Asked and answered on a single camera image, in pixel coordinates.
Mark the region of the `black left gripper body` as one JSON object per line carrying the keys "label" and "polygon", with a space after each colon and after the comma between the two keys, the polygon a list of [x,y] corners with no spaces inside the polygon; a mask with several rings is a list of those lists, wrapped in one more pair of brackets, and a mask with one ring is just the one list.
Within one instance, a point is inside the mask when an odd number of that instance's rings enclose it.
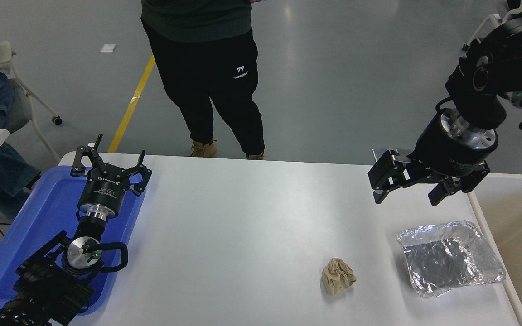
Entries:
{"label": "black left gripper body", "polygon": [[86,184],[78,201],[82,213],[102,211],[105,215],[118,215],[124,202],[125,193],[131,182],[120,168],[108,168],[104,173],[93,168],[86,173]]}

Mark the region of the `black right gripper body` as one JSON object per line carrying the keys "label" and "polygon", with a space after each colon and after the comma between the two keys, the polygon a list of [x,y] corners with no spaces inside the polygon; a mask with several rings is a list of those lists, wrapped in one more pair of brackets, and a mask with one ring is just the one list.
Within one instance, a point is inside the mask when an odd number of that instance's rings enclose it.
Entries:
{"label": "black right gripper body", "polygon": [[495,130],[471,126],[458,111],[440,111],[419,136],[412,158],[443,175],[462,177],[497,147]]}

